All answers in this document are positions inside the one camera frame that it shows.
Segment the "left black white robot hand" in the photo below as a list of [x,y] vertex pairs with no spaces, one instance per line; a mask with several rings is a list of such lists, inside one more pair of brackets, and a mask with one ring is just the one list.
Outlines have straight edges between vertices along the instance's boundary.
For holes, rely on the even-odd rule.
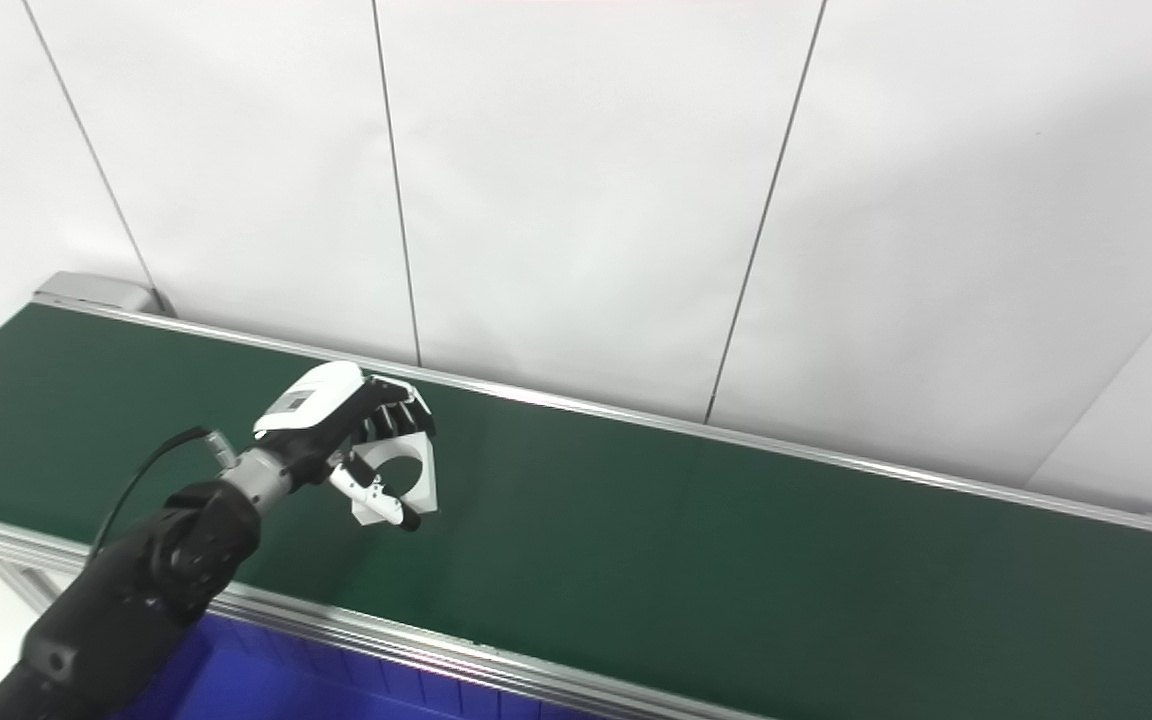
[[328,483],[362,526],[407,532],[438,509],[434,438],[412,384],[349,361],[311,367],[253,424],[253,450],[282,495]]

